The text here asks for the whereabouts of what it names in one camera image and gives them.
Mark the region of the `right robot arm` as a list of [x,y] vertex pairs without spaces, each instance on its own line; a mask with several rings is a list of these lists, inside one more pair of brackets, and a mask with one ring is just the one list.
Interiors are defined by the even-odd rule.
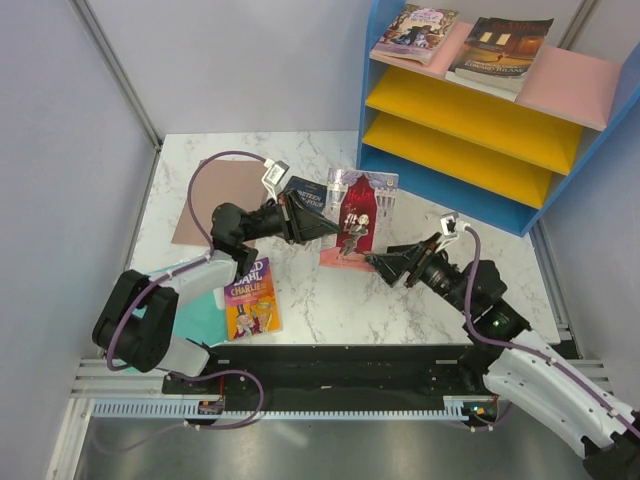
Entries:
[[504,300],[493,261],[475,255],[459,269],[439,235],[365,260],[387,285],[422,283],[463,314],[473,343],[457,371],[465,391],[486,389],[526,412],[581,458],[591,478],[638,478],[638,410],[581,373]]

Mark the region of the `Edward Tulane book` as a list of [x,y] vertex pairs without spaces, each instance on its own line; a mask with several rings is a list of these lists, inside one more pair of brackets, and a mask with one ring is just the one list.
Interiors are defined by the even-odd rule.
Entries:
[[473,72],[494,78],[523,79],[533,65],[554,19],[510,20],[480,17],[454,61],[451,73]]

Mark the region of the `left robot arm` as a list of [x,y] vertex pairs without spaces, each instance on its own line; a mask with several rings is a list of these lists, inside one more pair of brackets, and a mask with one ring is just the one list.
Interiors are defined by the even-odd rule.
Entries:
[[250,212],[223,203],[212,213],[211,247],[206,253],[156,277],[136,270],[120,275],[98,317],[92,341],[106,350],[112,371],[134,368],[146,373],[165,368],[173,353],[187,361],[176,369],[185,374],[185,382],[198,393],[211,392],[220,371],[208,362],[205,347],[173,335],[177,311],[204,293],[247,276],[258,256],[248,241],[278,237],[288,244],[305,244],[339,231],[338,224],[306,206],[295,191],[286,191]]

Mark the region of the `A Tale of Two Cities book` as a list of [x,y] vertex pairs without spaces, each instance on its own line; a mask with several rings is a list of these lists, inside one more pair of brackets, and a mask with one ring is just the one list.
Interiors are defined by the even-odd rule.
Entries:
[[486,83],[483,81],[473,80],[463,76],[459,76],[452,71],[446,72],[445,79],[450,83],[461,85],[465,88],[469,88],[469,89],[479,91],[485,94],[489,94],[498,98],[502,98],[510,102],[515,102],[518,95],[517,92],[514,92],[512,90],[495,86],[492,83]]

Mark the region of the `pink red Shakespeare story book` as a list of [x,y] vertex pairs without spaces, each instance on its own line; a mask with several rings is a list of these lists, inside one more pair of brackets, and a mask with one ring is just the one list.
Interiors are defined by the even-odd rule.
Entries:
[[389,245],[399,176],[331,168],[323,214],[339,232],[321,239],[322,267],[371,272],[366,257]]

